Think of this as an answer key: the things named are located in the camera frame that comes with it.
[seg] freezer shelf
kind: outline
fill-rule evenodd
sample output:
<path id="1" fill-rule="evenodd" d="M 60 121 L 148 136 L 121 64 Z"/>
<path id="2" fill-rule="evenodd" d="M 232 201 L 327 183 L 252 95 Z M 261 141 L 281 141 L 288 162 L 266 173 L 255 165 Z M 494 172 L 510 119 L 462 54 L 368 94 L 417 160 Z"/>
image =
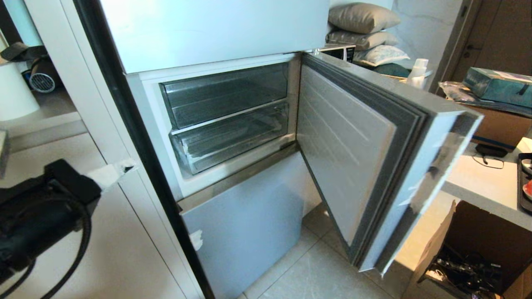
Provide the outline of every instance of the freezer shelf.
<path id="1" fill-rule="evenodd" d="M 287 134 L 288 104 L 281 102 L 177 135 L 176 156 L 195 175 Z"/>
<path id="2" fill-rule="evenodd" d="M 172 126 L 183 129 L 287 96 L 288 63 L 161 83 Z"/>

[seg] open freezer door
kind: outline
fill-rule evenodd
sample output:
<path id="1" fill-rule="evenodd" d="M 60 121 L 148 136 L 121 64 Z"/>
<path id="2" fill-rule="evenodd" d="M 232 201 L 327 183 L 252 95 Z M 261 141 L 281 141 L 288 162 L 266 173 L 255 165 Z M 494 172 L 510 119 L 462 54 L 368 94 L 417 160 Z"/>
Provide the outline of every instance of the open freezer door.
<path id="1" fill-rule="evenodd" d="M 386 272 L 480 120 L 354 64 L 303 55 L 296 139 L 360 271 Z"/>

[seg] gray tile floor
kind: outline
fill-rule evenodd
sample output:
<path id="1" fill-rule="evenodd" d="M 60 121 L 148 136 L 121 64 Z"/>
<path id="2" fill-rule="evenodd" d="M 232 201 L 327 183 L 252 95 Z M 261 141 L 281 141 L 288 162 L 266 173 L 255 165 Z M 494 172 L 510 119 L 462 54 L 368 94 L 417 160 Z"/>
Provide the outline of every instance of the gray tile floor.
<path id="1" fill-rule="evenodd" d="M 389 273 L 351 266 L 320 204 L 303 219 L 298 243 L 238 299 L 400 299 L 412 273 L 399 264 Z"/>

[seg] cushion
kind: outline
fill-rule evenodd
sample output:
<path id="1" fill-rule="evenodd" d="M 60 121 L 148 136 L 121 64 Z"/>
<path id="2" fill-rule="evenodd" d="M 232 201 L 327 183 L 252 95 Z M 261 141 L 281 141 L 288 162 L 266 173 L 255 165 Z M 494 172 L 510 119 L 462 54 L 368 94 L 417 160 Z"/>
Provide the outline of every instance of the cushion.
<path id="1" fill-rule="evenodd" d="M 395 46 L 399 42 L 393 34 L 385 31 L 358 34 L 339 30 L 329 33 L 327 38 L 329 43 L 356 45 L 355 51 L 364 51 L 379 45 Z"/>
<path id="2" fill-rule="evenodd" d="M 393 27 L 401 19 L 382 6 L 356 2 L 329 10 L 329 22 L 347 31 L 370 34 Z"/>
<path id="3" fill-rule="evenodd" d="M 394 46 L 380 45 L 373 49 L 353 53 L 353 63 L 376 67 L 381 64 L 394 63 L 410 59 L 406 53 Z"/>

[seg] black tray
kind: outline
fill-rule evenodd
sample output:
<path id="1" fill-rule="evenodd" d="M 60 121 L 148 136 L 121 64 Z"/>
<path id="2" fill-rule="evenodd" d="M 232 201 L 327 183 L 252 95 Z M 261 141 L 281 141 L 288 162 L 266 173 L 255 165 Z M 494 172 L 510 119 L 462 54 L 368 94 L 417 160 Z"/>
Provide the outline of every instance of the black tray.
<path id="1" fill-rule="evenodd" d="M 517 157 L 517 201 L 524 212 L 532 215 L 532 201 L 523 191 L 523 185 L 532 180 L 532 175 L 523 170 L 521 161 L 524 159 L 532 159 L 532 153 L 519 154 Z"/>

